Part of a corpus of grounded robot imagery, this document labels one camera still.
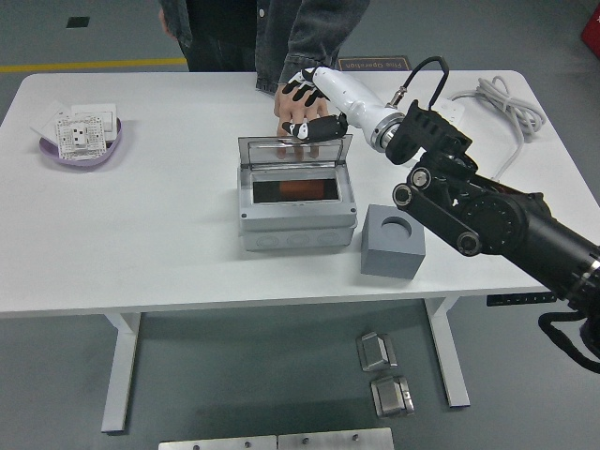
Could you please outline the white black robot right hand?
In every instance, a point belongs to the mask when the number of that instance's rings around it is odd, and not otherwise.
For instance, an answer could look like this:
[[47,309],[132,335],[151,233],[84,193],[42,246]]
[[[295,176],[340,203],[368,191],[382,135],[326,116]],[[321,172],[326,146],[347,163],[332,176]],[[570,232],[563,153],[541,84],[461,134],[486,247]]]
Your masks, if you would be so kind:
[[384,104],[369,88],[349,74],[328,67],[311,67],[297,72],[285,85],[286,94],[307,104],[318,98],[328,99],[340,116],[320,118],[303,125],[287,123],[285,129],[303,142],[320,142],[336,138],[347,126],[363,130],[369,145],[383,152],[390,143],[403,114]]

